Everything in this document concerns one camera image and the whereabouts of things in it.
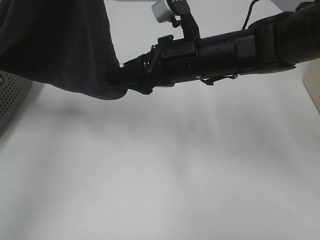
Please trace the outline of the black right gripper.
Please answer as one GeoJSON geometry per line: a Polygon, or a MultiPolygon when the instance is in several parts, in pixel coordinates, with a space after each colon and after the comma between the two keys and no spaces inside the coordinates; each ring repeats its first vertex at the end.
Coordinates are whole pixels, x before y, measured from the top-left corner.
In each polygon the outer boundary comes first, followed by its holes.
{"type": "Polygon", "coordinates": [[[177,83],[200,79],[200,37],[173,39],[172,35],[160,37],[150,52],[123,64],[125,68],[107,74],[111,87],[152,93],[155,87],[173,87],[177,83]]]}

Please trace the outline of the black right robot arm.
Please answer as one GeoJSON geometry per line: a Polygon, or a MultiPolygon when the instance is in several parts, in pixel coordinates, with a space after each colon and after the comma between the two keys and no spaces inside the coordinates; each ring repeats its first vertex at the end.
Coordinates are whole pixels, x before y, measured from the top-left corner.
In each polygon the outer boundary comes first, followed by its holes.
{"type": "Polygon", "coordinates": [[[110,86],[152,93],[155,87],[216,81],[240,75],[289,71],[320,57],[320,3],[302,2],[294,12],[245,22],[239,31],[202,38],[185,0],[159,0],[151,7],[159,23],[181,27],[182,39],[166,35],[150,51],[109,72],[110,86]]]}

